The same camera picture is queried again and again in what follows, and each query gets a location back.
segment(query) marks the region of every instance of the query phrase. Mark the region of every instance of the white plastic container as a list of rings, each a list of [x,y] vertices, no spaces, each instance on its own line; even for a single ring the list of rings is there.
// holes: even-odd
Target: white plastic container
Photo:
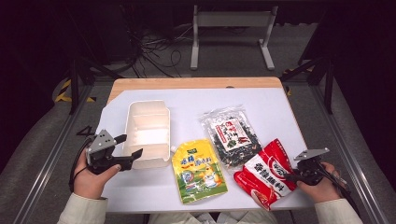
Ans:
[[[134,169],[164,167],[170,164],[170,112],[164,101],[140,101],[129,106],[123,156],[143,148]]]

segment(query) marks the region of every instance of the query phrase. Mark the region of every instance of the white table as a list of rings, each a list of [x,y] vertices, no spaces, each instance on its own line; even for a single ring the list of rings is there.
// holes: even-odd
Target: white table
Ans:
[[[230,85],[240,87],[244,86],[244,82],[248,88],[219,88]],[[197,89],[203,86],[208,89]],[[113,136],[123,134],[129,104],[146,100],[164,100],[170,109],[171,146],[174,147],[207,137],[198,121],[199,115],[215,108],[243,105],[263,146],[278,138],[286,149],[292,166],[296,165],[292,158],[306,149],[287,96],[280,81],[274,77],[120,79],[114,84],[96,132],[107,129]],[[120,156],[121,148],[121,144],[117,145],[113,155]],[[107,211],[113,213],[260,209],[225,169],[223,174],[228,192],[195,203],[182,204],[180,201],[172,165],[120,172],[106,184],[103,196],[109,199]],[[297,189],[274,203],[272,209],[286,210],[312,205],[308,196]]]

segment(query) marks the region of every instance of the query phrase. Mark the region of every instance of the human hand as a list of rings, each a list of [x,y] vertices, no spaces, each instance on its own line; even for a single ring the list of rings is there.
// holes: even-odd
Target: human hand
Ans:
[[[79,156],[74,172],[74,193],[88,199],[100,199],[106,182],[119,172],[121,166],[118,164],[114,165],[103,173],[95,175],[86,169],[88,164],[85,150]]]
[[[338,175],[334,172],[335,168],[333,165],[327,162],[322,162],[321,164],[325,166],[326,171],[330,174]],[[315,186],[309,186],[303,181],[297,181],[297,186],[306,194],[311,196],[315,203],[324,203],[341,198],[337,189],[332,184],[332,181],[327,177],[323,177],[323,179]]]

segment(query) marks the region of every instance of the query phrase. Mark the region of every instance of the seaweed bag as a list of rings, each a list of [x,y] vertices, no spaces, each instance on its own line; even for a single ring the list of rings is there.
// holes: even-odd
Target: seaweed bag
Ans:
[[[284,174],[294,172],[285,149],[275,139],[246,162],[243,170],[236,172],[233,178],[259,206],[269,211],[272,203],[296,189],[296,185],[286,180]]]
[[[210,136],[218,158],[231,175],[240,171],[245,162],[262,150],[241,105],[216,109],[199,119]]]
[[[181,144],[172,158],[183,203],[227,192],[220,164],[208,139]]]

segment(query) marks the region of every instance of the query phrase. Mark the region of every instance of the white stand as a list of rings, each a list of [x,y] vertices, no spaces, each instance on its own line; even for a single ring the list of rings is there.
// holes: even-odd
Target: white stand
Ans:
[[[191,70],[198,69],[198,27],[199,26],[254,26],[266,27],[264,39],[260,39],[260,48],[264,56],[265,63],[269,70],[274,70],[274,63],[272,61],[270,52],[267,48],[268,41],[274,26],[276,18],[277,7],[273,7],[271,11],[241,11],[241,12],[222,12],[222,11],[200,11],[198,7],[194,6],[193,15],[193,43],[191,54]]]

